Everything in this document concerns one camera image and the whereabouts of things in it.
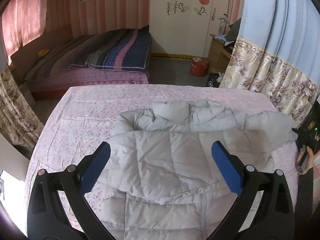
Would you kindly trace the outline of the right forearm dark sleeve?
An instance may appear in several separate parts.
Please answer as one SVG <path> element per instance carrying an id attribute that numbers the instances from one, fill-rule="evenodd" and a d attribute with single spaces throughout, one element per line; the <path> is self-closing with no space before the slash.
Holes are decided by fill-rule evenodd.
<path id="1" fill-rule="evenodd" d="M 298 194 L 295 207 L 295 236 L 301 239 L 303 230 L 311 218 L 313 206 L 313 167 L 298 178 Z"/>

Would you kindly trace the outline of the right hand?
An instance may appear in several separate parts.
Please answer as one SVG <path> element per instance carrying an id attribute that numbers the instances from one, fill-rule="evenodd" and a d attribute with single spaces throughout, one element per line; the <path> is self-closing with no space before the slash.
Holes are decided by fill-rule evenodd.
<path id="1" fill-rule="evenodd" d="M 308 157 L 307 157 L 306 165 L 305 165 L 304 169 L 302 169 L 301 167 L 300 168 L 298 167 L 298 164 L 305 153 L 308 154 Z M 305 175 L 310 169 L 313 168 L 315 155 L 309 146 L 306 147 L 305 151 L 303 151 L 303 149 L 300 150 L 298 157 L 297 157 L 297 160 L 296 160 L 296 166 L 297 166 L 299 176 Z"/>

